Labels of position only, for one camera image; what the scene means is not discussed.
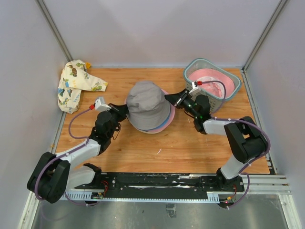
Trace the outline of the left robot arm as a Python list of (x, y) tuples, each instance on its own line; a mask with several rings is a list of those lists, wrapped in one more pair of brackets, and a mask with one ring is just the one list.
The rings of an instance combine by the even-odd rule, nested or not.
[(121, 122), (127, 114), (127, 105), (109, 104), (106, 111), (98, 114), (91, 134), (83, 137), (84, 142), (59, 154), (42, 154), (29, 178), (27, 189), (38, 200), (55, 203), (66, 191), (82, 184), (98, 188), (102, 184), (102, 177), (98, 174), (100, 170), (97, 167), (75, 167), (102, 154), (109, 147), (114, 133), (120, 131)]

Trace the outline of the dusty pink hat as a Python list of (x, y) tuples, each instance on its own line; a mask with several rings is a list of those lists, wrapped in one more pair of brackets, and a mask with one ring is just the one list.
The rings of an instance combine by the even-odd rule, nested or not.
[(188, 77), (190, 81), (201, 81), (201, 82), (207, 82), (212, 81), (211, 83), (204, 83), (200, 87), (204, 89), (206, 92), (219, 97), (224, 97), (224, 87), (221, 83), (222, 82), (226, 89), (226, 98), (231, 96), (233, 91), (235, 90), (235, 85), (233, 81), (226, 76), (225, 74), (221, 73), (220, 71), (203, 68), (194, 71), (190, 74)]

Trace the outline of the blue hat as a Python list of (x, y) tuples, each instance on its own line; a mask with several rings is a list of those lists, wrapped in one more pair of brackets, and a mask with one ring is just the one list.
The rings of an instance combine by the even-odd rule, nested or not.
[(145, 132), (158, 132), (158, 131), (162, 131), (163, 129), (165, 129), (170, 123), (172, 112), (173, 112), (173, 106), (171, 105), (170, 106), (170, 112), (169, 112), (169, 115), (166, 118), (166, 120), (161, 125), (159, 125), (158, 127), (154, 128), (154, 129), (150, 129), (150, 130), (145, 130)]

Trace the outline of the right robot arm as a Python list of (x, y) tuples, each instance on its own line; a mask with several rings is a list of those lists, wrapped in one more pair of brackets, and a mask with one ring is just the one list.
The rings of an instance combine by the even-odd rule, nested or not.
[(240, 185), (241, 173), (254, 161), (265, 156), (270, 150), (270, 140), (249, 116), (241, 119), (221, 119), (210, 113), (209, 98), (199, 95), (192, 100), (189, 91), (183, 90), (176, 94), (167, 94), (165, 99), (177, 109), (183, 109), (193, 118), (197, 132), (204, 135), (223, 135), (227, 137), (232, 156), (216, 172), (209, 187), (227, 191), (235, 189), (243, 191)]

